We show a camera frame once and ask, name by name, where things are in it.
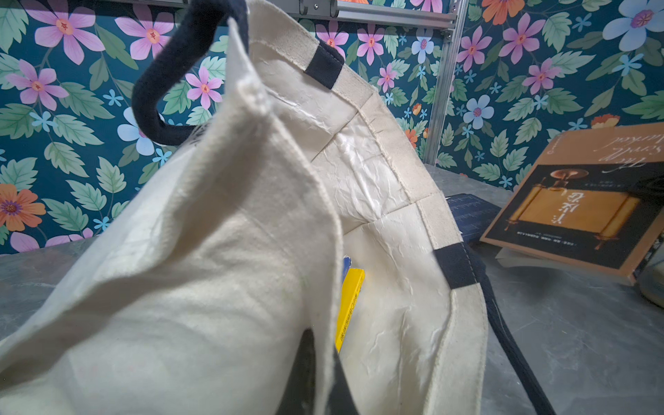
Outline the blue Little Prince book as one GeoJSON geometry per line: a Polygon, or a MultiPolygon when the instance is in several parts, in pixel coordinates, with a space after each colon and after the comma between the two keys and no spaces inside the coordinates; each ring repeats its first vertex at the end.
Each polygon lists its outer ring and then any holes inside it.
{"type": "Polygon", "coordinates": [[[446,197],[463,241],[475,244],[489,228],[501,209],[491,202],[471,194],[446,197]]]}

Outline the cream canvas tote bag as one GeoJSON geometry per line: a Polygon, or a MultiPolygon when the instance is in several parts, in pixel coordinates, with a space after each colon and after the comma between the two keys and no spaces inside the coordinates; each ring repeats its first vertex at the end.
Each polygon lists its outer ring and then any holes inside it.
{"type": "Polygon", "coordinates": [[[553,412],[378,91],[277,6],[193,2],[132,104],[177,152],[3,340],[2,413],[477,414],[490,334],[553,412]]]}

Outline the brown black scroll cover book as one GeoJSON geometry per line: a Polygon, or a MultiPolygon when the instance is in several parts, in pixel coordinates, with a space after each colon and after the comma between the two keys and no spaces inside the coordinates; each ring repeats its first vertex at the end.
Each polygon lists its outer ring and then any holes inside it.
{"type": "Polygon", "coordinates": [[[484,243],[634,285],[663,239],[663,125],[554,138],[484,243]]]}

